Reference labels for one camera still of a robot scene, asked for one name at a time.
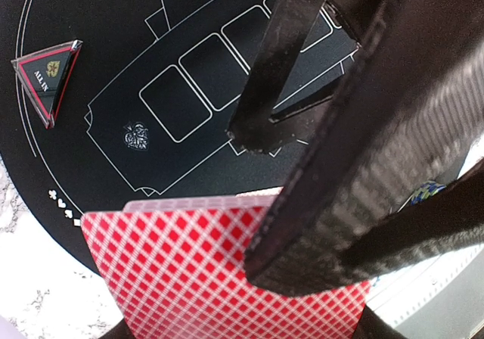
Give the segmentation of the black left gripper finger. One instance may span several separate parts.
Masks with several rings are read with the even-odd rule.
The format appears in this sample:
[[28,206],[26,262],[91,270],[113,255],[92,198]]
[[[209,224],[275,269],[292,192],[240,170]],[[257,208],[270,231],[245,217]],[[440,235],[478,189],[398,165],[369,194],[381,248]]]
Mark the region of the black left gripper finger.
[[245,253],[284,296],[352,285],[483,240],[483,166],[422,203],[483,132],[483,0],[385,0]]
[[326,109],[320,101],[295,110],[283,110],[280,117],[273,117],[272,111],[324,2],[275,2],[249,78],[228,125],[228,137],[236,146],[267,154],[315,131]]
[[135,336],[123,319],[99,339],[135,339]]

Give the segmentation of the red playing card deck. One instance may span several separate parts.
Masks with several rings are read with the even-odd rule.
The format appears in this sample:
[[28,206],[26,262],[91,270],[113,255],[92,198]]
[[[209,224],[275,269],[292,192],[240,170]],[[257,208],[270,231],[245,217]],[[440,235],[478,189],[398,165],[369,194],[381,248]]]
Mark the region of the red playing card deck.
[[137,338],[350,338],[366,281],[305,297],[251,285],[244,251],[275,196],[133,201],[81,229]]

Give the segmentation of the red triangular all-in marker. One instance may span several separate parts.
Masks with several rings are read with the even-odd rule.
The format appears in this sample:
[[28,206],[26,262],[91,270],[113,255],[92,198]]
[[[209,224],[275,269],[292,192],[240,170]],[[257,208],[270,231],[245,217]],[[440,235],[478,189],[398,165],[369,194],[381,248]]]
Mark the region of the red triangular all-in marker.
[[75,39],[11,60],[11,65],[46,129],[54,127],[83,41]]

